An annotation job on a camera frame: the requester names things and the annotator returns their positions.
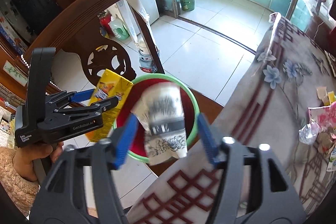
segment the green bottle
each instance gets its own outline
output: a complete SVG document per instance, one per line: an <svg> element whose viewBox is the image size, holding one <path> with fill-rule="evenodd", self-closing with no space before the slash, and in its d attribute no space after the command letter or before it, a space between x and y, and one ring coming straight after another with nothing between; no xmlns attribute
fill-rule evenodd
<svg viewBox="0 0 336 224"><path fill-rule="evenodd" d="M129 34L125 30L122 20L120 20L119 18L116 18L115 16L112 15L109 26L117 39L122 41L129 37Z"/></svg>

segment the tiled floor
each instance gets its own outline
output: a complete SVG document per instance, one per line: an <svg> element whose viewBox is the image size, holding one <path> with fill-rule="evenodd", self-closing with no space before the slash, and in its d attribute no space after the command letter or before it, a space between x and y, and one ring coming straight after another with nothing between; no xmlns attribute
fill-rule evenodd
<svg viewBox="0 0 336 224"><path fill-rule="evenodd" d="M249 0L195 0L181 16L221 32L256 50L270 26L270 10Z"/></svg>
<svg viewBox="0 0 336 224"><path fill-rule="evenodd" d="M168 16L154 22L152 32L166 72L222 105L226 104L254 59L253 54L227 39ZM135 45L130 42L120 44L128 52L137 76L144 75L138 66ZM81 91L94 87L85 77L80 59L74 53L62 50L57 53L52 74L55 83L63 90ZM65 144L76 147L92 145L85 136L67 140ZM121 170L113 172L113 177L125 208L134 204L156 179L156 175L145 164L130 157ZM94 200L87 174L86 178L86 196L90 205L94 204Z"/></svg>

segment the dark doorway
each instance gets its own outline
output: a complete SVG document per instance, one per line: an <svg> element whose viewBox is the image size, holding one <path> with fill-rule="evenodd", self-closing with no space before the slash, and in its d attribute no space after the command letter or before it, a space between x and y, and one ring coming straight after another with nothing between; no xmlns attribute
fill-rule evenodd
<svg viewBox="0 0 336 224"><path fill-rule="evenodd" d="M55 0L12 0L29 27L39 35L62 11Z"/></svg>

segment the person's sleeve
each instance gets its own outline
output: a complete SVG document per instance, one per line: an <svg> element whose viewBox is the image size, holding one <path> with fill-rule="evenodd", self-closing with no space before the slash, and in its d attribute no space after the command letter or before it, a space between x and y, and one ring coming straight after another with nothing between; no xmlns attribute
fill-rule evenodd
<svg viewBox="0 0 336 224"><path fill-rule="evenodd" d="M20 177L13 166L14 155L15 150L0 147L0 182L14 204L28 216L39 185Z"/></svg>

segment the chair backrest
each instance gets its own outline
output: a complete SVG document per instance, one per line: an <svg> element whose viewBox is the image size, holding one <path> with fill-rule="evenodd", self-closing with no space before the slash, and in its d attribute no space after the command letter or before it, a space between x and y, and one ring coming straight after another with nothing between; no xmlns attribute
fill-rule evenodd
<svg viewBox="0 0 336 224"><path fill-rule="evenodd" d="M132 69L126 50L119 43L100 34L98 14L118 1L120 0L76 0L42 31L24 58L30 60L31 53L36 47L56 47L56 52L63 49L79 55L84 74L93 85L99 81L97 73L106 68L128 80L133 80L136 73ZM158 72L164 73L147 25L136 11L133 12ZM92 63L88 65L92 54ZM115 56L120 64L117 68L112 66L112 59Z"/></svg>

